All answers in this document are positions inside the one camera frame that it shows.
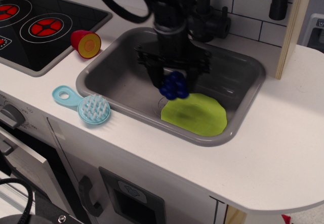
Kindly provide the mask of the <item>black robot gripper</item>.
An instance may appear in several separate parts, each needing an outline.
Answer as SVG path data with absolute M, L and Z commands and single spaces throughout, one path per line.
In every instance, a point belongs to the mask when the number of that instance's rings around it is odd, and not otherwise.
M 137 44 L 134 49 L 138 60 L 146 66 L 152 84 L 160 88 L 164 80 L 164 67 L 186 71 L 187 91 L 191 93 L 199 74 L 210 71 L 210 53 L 195 46 L 187 30 L 153 30 L 152 41 Z

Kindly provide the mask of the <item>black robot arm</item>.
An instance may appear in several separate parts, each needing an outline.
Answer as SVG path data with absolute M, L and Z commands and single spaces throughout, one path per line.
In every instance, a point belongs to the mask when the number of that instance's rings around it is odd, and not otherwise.
M 195 0 L 144 0 L 154 15 L 156 40 L 135 47 L 153 85 L 169 100 L 187 98 L 198 76 L 209 72 L 206 50 L 189 39 L 188 22 Z

